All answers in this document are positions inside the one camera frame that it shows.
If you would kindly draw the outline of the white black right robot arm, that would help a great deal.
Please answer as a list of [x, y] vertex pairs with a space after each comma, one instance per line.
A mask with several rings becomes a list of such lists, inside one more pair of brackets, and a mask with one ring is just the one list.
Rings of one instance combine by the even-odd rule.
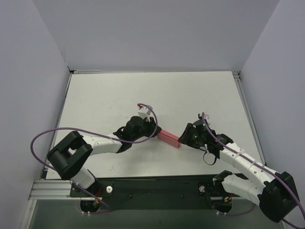
[[256, 161], [225, 134], [217, 134], [206, 119], [188, 123], [178, 141], [214, 155], [237, 169], [246, 178], [223, 171], [213, 178], [219, 195], [234, 194], [257, 205], [273, 222], [279, 222], [297, 207], [299, 196], [293, 177], [278, 173]]

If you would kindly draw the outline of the pink paper box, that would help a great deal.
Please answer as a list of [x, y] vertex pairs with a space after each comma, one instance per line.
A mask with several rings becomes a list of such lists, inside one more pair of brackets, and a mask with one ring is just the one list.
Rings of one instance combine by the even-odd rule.
[[165, 130], [161, 130], [157, 135], [157, 138], [177, 149], [181, 147], [181, 143], [178, 141], [179, 137]]

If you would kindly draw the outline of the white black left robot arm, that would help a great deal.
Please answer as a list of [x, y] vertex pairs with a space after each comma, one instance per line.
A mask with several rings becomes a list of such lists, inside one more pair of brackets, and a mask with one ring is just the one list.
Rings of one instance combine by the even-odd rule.
[[47, 159], [62, 180], [78, 184], [81, 191], [90, 197], [96, 194], [98, 185], [96, 178], [84, 167], [89, 156], [124, 152], [138, 139], [156, 137], [161, 130], [153, 117], [133, 116], [125, 126], [107, 138], [72, 131], [47, 154]]

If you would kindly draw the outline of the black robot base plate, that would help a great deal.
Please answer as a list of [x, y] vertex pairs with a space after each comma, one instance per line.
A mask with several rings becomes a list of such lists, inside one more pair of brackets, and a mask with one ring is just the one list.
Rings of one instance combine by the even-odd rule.
[[214, 175], [98, 178], [89, 192], [111, 210], [211, 209], [214, 200], [231, 197], [219, 191]]

